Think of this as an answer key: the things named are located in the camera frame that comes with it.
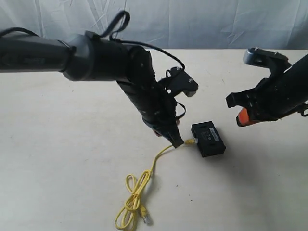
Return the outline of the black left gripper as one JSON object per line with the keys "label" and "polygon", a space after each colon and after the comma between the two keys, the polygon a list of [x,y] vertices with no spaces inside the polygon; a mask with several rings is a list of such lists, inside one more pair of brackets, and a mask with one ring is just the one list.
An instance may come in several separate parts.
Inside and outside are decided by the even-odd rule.
{"label": "black left gripper", "polygon": [[184,144],[176,119],[176,100],[156,81],[152,69],[126,71],[126,79],[117,81],[156,136],[166,138],[174,148]]}

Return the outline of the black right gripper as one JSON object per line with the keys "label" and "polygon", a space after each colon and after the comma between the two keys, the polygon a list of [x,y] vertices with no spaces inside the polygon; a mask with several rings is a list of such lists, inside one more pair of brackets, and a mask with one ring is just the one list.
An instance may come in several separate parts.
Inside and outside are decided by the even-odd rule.
{"label": "black right gripper", "polygon": [[229,108],[243,107],[236,117],[238,126],[277,121],[294,113],[306,116],[306,73],[284,72],[271,76],[254,89],[232,92]]}

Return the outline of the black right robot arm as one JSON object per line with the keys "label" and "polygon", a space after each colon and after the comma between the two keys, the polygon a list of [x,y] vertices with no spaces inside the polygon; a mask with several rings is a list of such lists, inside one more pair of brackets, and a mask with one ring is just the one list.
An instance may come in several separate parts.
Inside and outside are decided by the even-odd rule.
{"label": "black right robot arm", "polygon": [[254,88],[232,92],[226,97],[229,108],[242,107],[236,117],[237,125],[247,127],[277,121],[294,113],[306,117],[308,57],[290,64],[286,56],[275,53],[257,56],[257,61],[270,70],[270,76],[263,78]]}

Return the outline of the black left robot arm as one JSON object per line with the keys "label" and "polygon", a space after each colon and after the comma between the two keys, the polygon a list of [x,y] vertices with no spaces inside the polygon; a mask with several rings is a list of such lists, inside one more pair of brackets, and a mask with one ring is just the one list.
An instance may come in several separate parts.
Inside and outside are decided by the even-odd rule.
{"label": "black left robot arm", "polygon": [[151,54],[141,46],[87,35],[63,42],[12,27],[0,33],[0,70],[60,72],[71,81],[115,81],[148,127],[174,147],[184,143],[176,100],[156,81]]}

